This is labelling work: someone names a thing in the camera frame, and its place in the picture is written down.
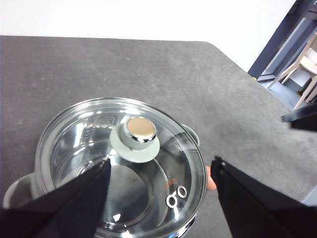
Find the gray table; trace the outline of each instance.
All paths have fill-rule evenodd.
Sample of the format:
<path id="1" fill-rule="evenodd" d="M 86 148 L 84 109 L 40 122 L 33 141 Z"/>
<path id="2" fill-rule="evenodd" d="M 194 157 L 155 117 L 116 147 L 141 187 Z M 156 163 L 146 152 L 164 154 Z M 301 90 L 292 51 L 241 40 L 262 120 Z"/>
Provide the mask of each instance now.
<path id="1" fill-rule="evenodd" d="M 317 184 L 317 133 L 281 123 L 286 107 L 209 43 L 1 37 L 1 198 L 33 171 L 58 112 L 104 96 L 144 101 L 191 126 L 207 164 L 222 156 L 298 200 Z M 216 191 L 187 237 L 230 237 Z"/>

